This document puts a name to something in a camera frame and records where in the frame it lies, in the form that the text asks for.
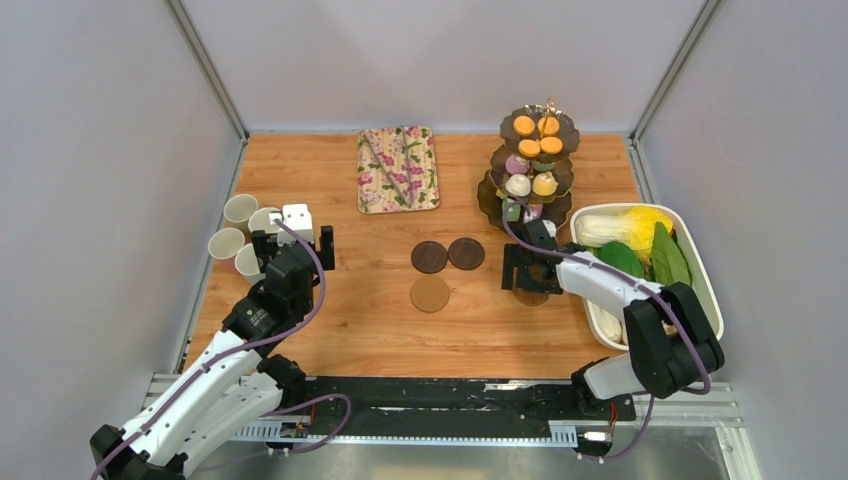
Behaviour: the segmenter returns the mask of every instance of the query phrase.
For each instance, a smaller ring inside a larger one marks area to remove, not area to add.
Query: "white plastic bin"
[[[716,302],[713,287],[710,285],[710,277],[707,276],[707,271],[704,269],[704,264],[701,262],[701,256],[698,255],[698,249],[695,248],[695,242],[692,241],[692,237],[689,235],[689,229],[686,228],[686,224],[683,222],[683,219],[680,218],[680,215],[676,212],[667,207],[663,207],[662,205],[651,205],[646,203],[607,203],[603,205],[592,205],[590,207],[581,208],[571,216],[571,238],[577,238],[574,223],[583,215],[617,215],[628,208],[639,205],[656,208],[657,210],[665,213],[668,218],[671,219],[674,224],[674,230],[677,232],[677,244],[680,245],[680,250],[683,252],[683,256],[686,257],[686,261],[689,262],[689,269],[692,271],[692,289],[695,290],[695,295],[698,296],[698,300],[701,302],[701,307],[703,307],[704,313],[707,315],[707,320],[710,321],[710,326],[713,327],[713,332],[715,332],[716,338],[721,340],[721,336],[724,334],[724,320],[721,317],[721,309],[718,308],[718,302]],[[625,352],[630,350],[627,345],[613,342],[603,334],[601,328],[598,326],[598,316],[601,312],[600,307],[585,298],[583,299],[583,306],[586,308],[586,315],[589,317],[589,327],[592,329],[592,334],[599,342],[601,342],[601,344],[613,350],[621,350]]]

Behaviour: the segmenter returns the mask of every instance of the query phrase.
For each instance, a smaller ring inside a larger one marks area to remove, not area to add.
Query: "wooden table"
[[[615,352],[589,331],[583,304],[551,296],[540,307],[519,303],[500,289],[507,235],[477,209],[476,187],[497,135],[437,135],[441,205],[428,212],[364,215],[356,205],[356,136],[253,136],[236,193],[263,206],[307,203],[317,229],[335,229],[336,270],[327,273],[327,298],[312,323],[277,351],[308,375],[565,378]],[[584,135],[572,155],[574,207],[638,201],[622,140]],[[413,247],[459,237],[479,240],[486,260],[473,271],[450,264],[440,275],[450,286],[441,311],[423,313],[409,290],[422,276],[410,264]],[[560,240],[567,240],[565,226]],[[247,292],[236,272],[216,266],[189,350],[194,361]]]

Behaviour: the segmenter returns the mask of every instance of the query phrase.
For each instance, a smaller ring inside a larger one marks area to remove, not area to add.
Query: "floral tray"
[[[439,206],[430,127],[363,130],[358,135],[358,146],[360,212],[412,212]]]

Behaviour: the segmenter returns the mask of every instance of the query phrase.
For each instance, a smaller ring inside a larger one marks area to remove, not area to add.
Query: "green leaf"
[[[598,259],[624,273],[643,278],[645,270],[633,250],[621,242],[609,242],[598,250]]]
[[[656,281],[663,285],[683,282],[692,285],[689,265],[686,257],[674,240],[668,235],[665,225],[660,222],[654,226],[654,244],[651,247],[651,264],[654,267]]]

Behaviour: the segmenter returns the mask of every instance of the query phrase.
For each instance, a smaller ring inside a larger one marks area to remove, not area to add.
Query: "cup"
[[[236,271],[251,285],[255,285],[256,282],[265,278],[264,273],[259,273],[259,262],[256,260],[252,243],[241,247],[236,255]]]
[[[206,248],[216,262],[227,268],[235,268],[236,255],[242,246],[244,233],[237,228],[227,227],[215,232]]]
[[[279,208],[274,207],[260,208],[256,211],[256,213],[250,216],[250,220],[247,222],[249,231],[255,232],[257,230],[262,230],[268,235],[273,235],[279,232],[280,227],[278,227],[276,223],[271,222],[271,218],[269,217],[272,212],[279,211]]]
[[[250,235],[247,223],[250,216],[259,208],[259,201],[253,195],[242,193],[227,200],[224,204],[224,218],[234,227]]]

